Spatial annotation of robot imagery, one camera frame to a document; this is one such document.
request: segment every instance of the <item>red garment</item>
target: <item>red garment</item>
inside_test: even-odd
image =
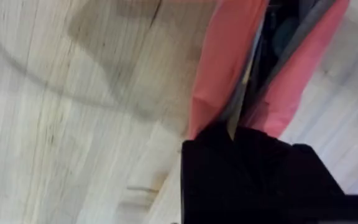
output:
[[[206,32],[193,89],[190,139],[214,121],[229,100],[267,3],[231,0],[218,4]]]
[[[198,65],[190,111],[194,139],[225,107],[241,75],[246,55],[265,14],[266,0],[219,4],[209,24]],[[337,0],[316,24],[268,86],[241,124],[279,137],[292,120],[324,50],[349,5]]]

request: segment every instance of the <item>wood grain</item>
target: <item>wood grain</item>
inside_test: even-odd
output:
[[[141,223],[214,5],[0,0],[0,223]]]

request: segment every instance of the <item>dark object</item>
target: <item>dark object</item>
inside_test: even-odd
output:
[[[182,221],[305,223],[358,220],[358,196],[345,196],[314,150],[224,124],[183,143]]]

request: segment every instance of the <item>pink bag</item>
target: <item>pink bag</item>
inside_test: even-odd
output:
[[[193,88],[189,139],[194,139],[216,121],[228,104],[242,78],[244,62],[251,55],[268,3],[268,0],[228,0],[217,5],[206,33]],[[298,47],[277,72],[272,72],[274,77],[247,110],[240,125],[276,138],[283,133],[348,5],[349,0],[336,0],[325,8]]]

